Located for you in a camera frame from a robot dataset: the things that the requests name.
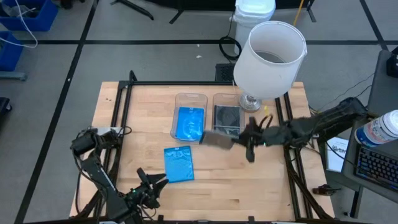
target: wooden tabletop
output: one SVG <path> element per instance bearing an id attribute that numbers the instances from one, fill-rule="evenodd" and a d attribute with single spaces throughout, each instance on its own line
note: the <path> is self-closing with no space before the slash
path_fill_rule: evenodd
<path id="1" fill-rule="evenodd" d="M 94 127 L 111 124 L 117 87 L 117 82 L 102 84 L 92 124 Z M 213 95 L 240 94 L 240 90 L 233 86 L 133 86 L 127 118 L 127 126 L 132 128 L 132 133 L 124 138 L 116 183 L 119 191 L 126 193 L 140 184 L 136 173 L 139 167 L 148 174 L 165 172 L 164 149 L 187 145 L 170 136 L 175 95 L 178 93 L 202 93 L 207 96 L 206 129 L 211 129 Z M 303 83 L 294 83 L 289 95 L 294 117 L 310 116 Z M 287 119 L 283 98 L 281 100 L 284 118 Z M 264 100 L 263 105 L 267 105 L 269 112 L 275 116 L 272 125 L 278 125 L 275 100 Z M 246 120 L 249 115 L 259 121 L 265 112 L 246 113 Z M 294 220 L 282 146 L 257 147 L 253 164 L 246 160 L 242 146 L 235 145 L 230 151 L 197 144 L 191 144 L 191 148 L 195 180 L 166 185 L 157 211 L 157 214 L 164 215 L 165 220 L 245 221 L 248 216 L 254 216 L 256 221 Z M 319 154 L 309 150 L 302 150 L 301 154 L 308 188 L 325 184 Z M 80 208 L 95 192 L 96 187 L 82 178 L 78 200 Z M 304 217 L 298 188 L 297 192 Z M 330 197 L 314 197 L 334 217 Z M 71 215 L 75 214 L 75 207 L 72 206 Z"/>

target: black metal frame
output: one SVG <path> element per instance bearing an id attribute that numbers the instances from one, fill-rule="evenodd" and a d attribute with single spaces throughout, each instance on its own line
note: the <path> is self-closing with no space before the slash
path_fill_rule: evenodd
<path id="1" fill-rule="evenodd" d="M 121 127 L 125 128 L 126 127 L 126 123 L 127 123 L 127 114 L 128 114 L 128 110 L 129 110 L 129 103 L 130 103 L 130 99 L 131 99 L 131 94 L 132 94 L 132 86 L 133 85 L 233 85 L 233 82 L 147 82 L 147 81 L 137 81 L 137 78 L 135 77 L 133 72 L 130 72 L 130 80 L 129 81 L 120 81 L 119 85 L 118 85 L 118 92 L 116 93 L 116 101 L 115 101 L 115 106 L 114 106 L 114 110 L 113 110 L 113 116 L 112 116 L 112 120 L 111 120 L 111 126 L 116 126 L 117 123 L 117 119 L 118 119 L 118 114 L 119 114 L 119 108 L 120 108 L 120 102 L 121 102 L 121 96 L 123 93 L 123 90 L 126 88 L 127 89 L 127 93 L 126 93 L 126 98 L 124 100 L 124 109 L 123 109 L 123 114 L 122 114 L 122 120 L 121 120 Z M 292 114 L 292 109 L 291 109 L 291 105 L 290 105 L 290 99 L 289 99 L 289 94 L 286 93 L 284 95 L 284 100 L 285 100 L 285 106 L 286 106 L 286 110 L 287 110 L 287 116 L 288 119 L 292 119 L 293 118 L 293 114 Z M 280 103 L 280 98 L 276 98 L 275 99 L 275 103 L 276 103 L 276 108 L 277 108 L 277 114 L 278 114 L 278 119 L 279 119 L 279 123 L 283 123 L 284 122 L 284 118 L 283 118 L 283 114 L 282 114 L 282 106 Z M 116 155 L 114 158 L 114 162 L 113 162 L 113 166 L 111 168 L 111 170 L 109 171 L 109 176 L 111 178 L 111 180 L 116 183 L 117 180 L 117 176 L 118 176 L 118 170 L 119 170 L 119 162 L 120 162 L 120 158 L 121 158 L 121 149 L 123 148 L 123 146 L 120 147 L 120 149 L 117 149 L 116 151 Z M 302 165 L 302 160 L 301 160 L 301 155 L 298 151 L 295 152 L 295 156 L 297 156 L 297 170 L 299 172 L 300 178 L 301 180 L 305 183 L 305 176 L 304 176 L 304 171 L 303 171 L 303 165 Z M 105 152 L 105 158 L 104 158 L 104 167 L 106 168 L 105 170 L 109 169 L 109 161 L 110 161 L 110 157 L 111 157 L 111 150 L 107 150 Z M 285 153 L 285 161 L 286 164 L 288 162 L 290 162 L 290 154 L 289 153 Z M 295 187 L 295 183 L 293 181 L 293 179 L 289 176 L 289 187 L 290 187 L 290 194 L 292 197 L 292 208 L 294 211 L 294 216 L 295 216 L 295 221 L 296 222 L 302 222 L 302 223 L 353 223 L 353 222 L 341 222 L 341 221 L 336 221 L 336 220 L 319 220 L 319 219 L 313 219 L 312 218 L 312 210 L 311 207 L 309 207 L 309 204 L 307 202 L 307 200 L 305 200 L 305 204 L 308 204 L 305 206 L 306 209 L 306 218 L 302 218 L 300 215 L 300 207 L 299 207 L 299 203 L 298 203 L 298 198 L 297 198 L 297 191 L 296 191 L 296 187 Z M 95 193 L 95 196 L 91 199 L 91 200 L 98 200 L 99 202 L 101 201 L 101 194 L 99 194 L 98 192 Z M 101 208 L 96 208 L 95 212 L 97 214 L 100 214 L 101 212 Z M 182 223 L 182 224 L 200 224 L 200 222 L 203 221 L 164 221 L 163 220 L 164 217 L 163 215 L 159 215 L 158 216 L 158 224 L 164 224 L 164 223 L 168 223 L 168 224 L 176 224 L 176 223 Z M 107 220 L 106 216 L 105 217 L 100 217 L 99 220 L 101 221 L 105 221 Z M 30 223 L 30 224 L 48 224 L 48 223 L 96 223 L 97 218 L 93 218 L 93 217 L 87 217 L 87 216 L 83 216 L 83 217 L 72 217 L 70 219 L 67 220 L 52 220 L 52 221 L 46 221 L 46 222 L 34 222 L 34 223 Z M 211 224 L 225 224 L 225 223 L 234 223 L 234 224 L 254 224 L 254 223 L 261 223 L 261 224 L 265 224 L 265 223 L 269 223 L 269 222 L 256 222 L 254 220 L 254 217 L 248 217 L 248 222 L 213 222 L 213 221 L 205 221 L 205 223 L 211 223 Z"/>

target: white lampshade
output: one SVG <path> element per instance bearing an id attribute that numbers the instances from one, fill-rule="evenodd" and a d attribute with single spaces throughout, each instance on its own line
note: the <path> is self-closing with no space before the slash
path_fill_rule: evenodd
<path id="1" fill-rule="evenodd" d="M 292 87 L 306 54 L 298 29 L 285 22 L 263 22 L 249 34 L 234 68 L 235 82 L 255 98 L 280 97 Z"/>

